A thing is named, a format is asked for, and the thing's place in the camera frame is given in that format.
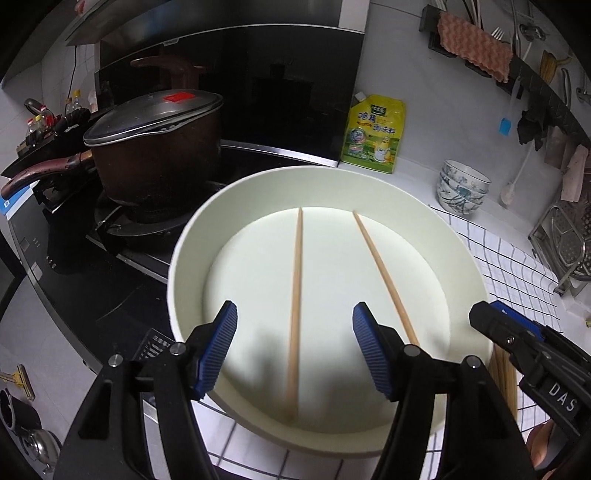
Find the red sticker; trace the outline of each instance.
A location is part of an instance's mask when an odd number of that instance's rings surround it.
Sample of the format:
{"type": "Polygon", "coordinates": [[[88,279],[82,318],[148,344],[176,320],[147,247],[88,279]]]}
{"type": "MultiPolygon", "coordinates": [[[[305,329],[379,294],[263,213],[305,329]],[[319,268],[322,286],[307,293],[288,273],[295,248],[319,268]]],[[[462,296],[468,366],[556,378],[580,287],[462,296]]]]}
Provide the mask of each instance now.
{"type": "Polygon", "coordinates": [[[182,102],[183,100],[187,100],[189,98],[195,98],[195,95],[189,92],[179,92],[164,97],[164,100],[177,103],[182,102]]]}

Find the yellow seasoning bag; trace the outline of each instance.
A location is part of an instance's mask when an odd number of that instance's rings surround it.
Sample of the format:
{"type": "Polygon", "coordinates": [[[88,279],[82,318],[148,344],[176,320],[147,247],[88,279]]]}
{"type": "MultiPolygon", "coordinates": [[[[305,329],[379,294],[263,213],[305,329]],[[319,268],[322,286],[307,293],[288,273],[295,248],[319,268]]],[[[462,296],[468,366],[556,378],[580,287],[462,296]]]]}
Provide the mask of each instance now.
{"type": "Polygon", "coordinates": [[[340,159],[372,170],[392,173],[404,129],[404,103],[370,95],[351,108],[340,159]]]}

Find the stacked bowls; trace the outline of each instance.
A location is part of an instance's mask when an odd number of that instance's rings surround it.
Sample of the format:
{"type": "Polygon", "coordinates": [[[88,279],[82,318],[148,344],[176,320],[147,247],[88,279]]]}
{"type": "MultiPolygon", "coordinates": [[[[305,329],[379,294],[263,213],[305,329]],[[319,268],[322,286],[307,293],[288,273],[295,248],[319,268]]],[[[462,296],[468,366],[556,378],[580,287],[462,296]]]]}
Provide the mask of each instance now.
{"type": "Polygon", "coordinates": [[[437,181],[437,198],[444,210],[467,216],[482,205],[491,181],[482,173],[455,160],[446,160],[437,181]]]}

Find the screw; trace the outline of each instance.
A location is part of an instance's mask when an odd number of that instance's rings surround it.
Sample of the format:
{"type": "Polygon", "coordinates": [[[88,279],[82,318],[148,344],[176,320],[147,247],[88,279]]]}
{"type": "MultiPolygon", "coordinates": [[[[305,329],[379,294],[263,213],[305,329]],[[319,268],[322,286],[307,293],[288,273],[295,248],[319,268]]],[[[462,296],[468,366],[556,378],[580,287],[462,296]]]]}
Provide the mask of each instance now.
{"type": "Polygon", "coordinates": [[[407,345],[404,347],[404,353],[408,356],[419,356],[421,349],[416,345],[407,345]]]}
{"type": "Polygon", "coordinates": [[[482,362],[477,356],[470,355],[466,357],[466,363],[472,368],[478,368],[482,365],[482,362]]]}
{"type": "Polygon", "coordinates": [[[118,367],[123,362],[123,356],[116,353],[111,358],[109,358],[109,365],[112,367],[118,367]]]}
{"type": "Polygon", "coordinates": [[[176,342],[170,346],[170,353],[173,355],[182,355],[187,351],[187,345],[183,342],[176,342]]]}

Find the chopsticks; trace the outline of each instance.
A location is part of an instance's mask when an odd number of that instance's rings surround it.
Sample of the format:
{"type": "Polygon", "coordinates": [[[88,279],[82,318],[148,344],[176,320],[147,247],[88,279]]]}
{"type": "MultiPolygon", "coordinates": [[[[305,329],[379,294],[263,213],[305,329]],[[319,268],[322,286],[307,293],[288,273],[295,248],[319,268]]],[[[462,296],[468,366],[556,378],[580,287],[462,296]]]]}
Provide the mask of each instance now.
{"type": "Polygon", "coordinates": [[[493,347],[487,370],[501,391],[513,418],[517,420],[517,372],[509,360],[509,354],[498,345],[493,347]]]}
{"type": "Polygon", "coordinates": [[[407,334],[408,341],[414,345],[420,346],[420,344],[418,342],[417,335],[416,335],[416,333],[414,333],[413,324],[410,322],[410,318],[408,317],[408,313],[407,313],[406,309],[404,308],[404,305],[402,304],[402,300],[400,299],[400,295],[398,295],[398,291],[396,290],[396,287],[394,286],[394,282],[392,281],[392,277],[390,277],[390,274],[388,273],[388,269],[386,268],[386,265],[384,265],[384,261],[382,260],[382,257],[379,256],[378,249],[375,248],[374,241],[371,240],[371,237],[369,236],[368,231],[365,229],[365,225],[361,221],[361,218],[359,218],[359,215],[357,214],[357,212],[353,211],[353,216],[355,217],[355,221],[357,221],[357,225],[359,226],[359,230],[361,230],[361,234],[363,235],[363,238],[365,238],[365,242],[367,243],[367,245],[369,247],[369,251],[371,252],[371,254],[374,258],[375,264],[378,267],[378,270],[379,270],[380,274],[382,275],[382,278],[384,279],[384,283],[386,284],[386,288],[388,289],[390,297],[392,298],[392,301],[394,302],[394,306],[396,307],[396,311],[398,312],[398,316],[400,317],[400,321],[402,321],[402,326],[404,327],[404,331],[407,334]]]}
{"type": "Polygon", "coordinates": [[[297,417],[300,385],[301,251],[304,233],[304,212],[301,207],[297,214],[295,232],[290,346],[287,363],[287,390],[285,392],[285,417],[288,421],[293,421],[297,417]]]}

